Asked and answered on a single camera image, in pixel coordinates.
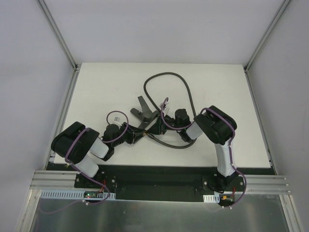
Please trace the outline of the dark grey faucet mixer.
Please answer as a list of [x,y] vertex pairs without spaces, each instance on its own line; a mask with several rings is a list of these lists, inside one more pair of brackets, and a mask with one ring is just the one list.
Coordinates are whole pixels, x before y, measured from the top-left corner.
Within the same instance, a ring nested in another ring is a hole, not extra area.
[[138,128],[146,131],[146,128],[157,118],[159,112],[157,110],[152,111],[143,96],[138,96],[138,101],[141,106],[141,111],[132,108],[130,113],[140,121]]

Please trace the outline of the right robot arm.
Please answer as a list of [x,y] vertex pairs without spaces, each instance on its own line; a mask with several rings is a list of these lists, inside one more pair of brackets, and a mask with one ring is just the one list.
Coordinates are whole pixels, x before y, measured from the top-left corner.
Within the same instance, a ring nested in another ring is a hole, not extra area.
[[[146,135],[161,145],[173,149],[186,149],[193,145],[199,136],[206,135],[214,143],[217,156],[217,175],[209,180],[209,188],[215,191],[227,191],[235,184],[238,177],[233,163],[232,141],[235,137],[237,124],[233,118],[215,106],[204,108],[200,114],[190,121],[185,109],[175,111],[175,117],[165,114],[165,106],[153,126],[146,131]],[[187,143],[182,146],[169,145],[156,138],[168,130],[176,131],[181,139]]]

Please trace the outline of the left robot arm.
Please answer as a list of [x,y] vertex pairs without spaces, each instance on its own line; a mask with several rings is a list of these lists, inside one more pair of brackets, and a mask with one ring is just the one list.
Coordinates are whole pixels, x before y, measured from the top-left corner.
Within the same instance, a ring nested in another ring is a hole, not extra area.
[[145,133],[145,129],[125,122],[121,125],[114,122],[99,137],[98,131],[76,121],[53,139],[51,150],[63,157],[75,170],[84,173],[85,182],[91,188],[97,188],[101,185],[102,176],[98,174],[99,166],[90,155],[108,161],[116,146],[122,143],[135,144]]

